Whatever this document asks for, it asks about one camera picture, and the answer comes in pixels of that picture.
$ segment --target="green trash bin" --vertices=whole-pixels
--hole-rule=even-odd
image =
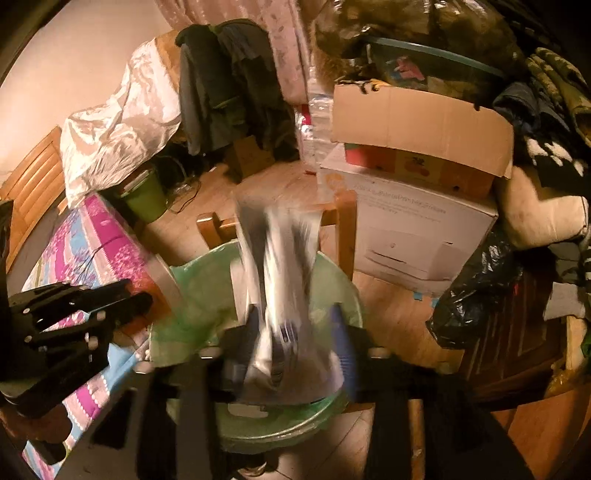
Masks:
[[[238,324],[230,263],[240,257],[236,240],[223,244],[171,272],[183,293],[184,304],[173,315],[152,325],[150,357],[157,367],[188,360],[206,345],[215,345],[217,335]],[[310,317],[317,341],[330,345],[329,308],[340,303],[346,320],[363,326],[357,289],[343,271],[318,253],[310,284]],[[178,400],[170,400],[168,412],[176,417]],[[261,453],[300,443],[328,420],[341,413],[348,400],[344,392],[309,405],[266,407],[264,418],[237,416],[227,404],[217,404],[217,426],[224,450]]]
[[[166,211],[166,197],[154,167],[147,167],[123,186],[121,199],[145,223],[151,223]]]

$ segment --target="wooden bed frame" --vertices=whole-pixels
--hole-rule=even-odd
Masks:
[[[60,137],[61,128],[55,127],[0,187],[0,199],[14,201],[7,271],[43,214],[66,189]]]

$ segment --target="wooden chair leg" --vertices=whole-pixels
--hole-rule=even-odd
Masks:
[[[335,195],[336,251],[340,269],[353,280],[357,233],[357,194],[352,190]]]
[[[220,221],[217,213],[202,213],[197,217],[197,228],[209,249],[219,247],[223,241],[220,235]]]

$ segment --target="pink curtain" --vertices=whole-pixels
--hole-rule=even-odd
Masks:
[[[285,100],[308,103],[307,36],[297,0],[155,0],[164,18],[176,30],[191,24],[218,24],[250,18],[269,34],[277,77]]]

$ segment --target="printer illustration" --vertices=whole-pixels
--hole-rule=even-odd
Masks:
[[[369,228],[364,256],[381,267],[422,280],[450,280],[470,257],[441,238]]]

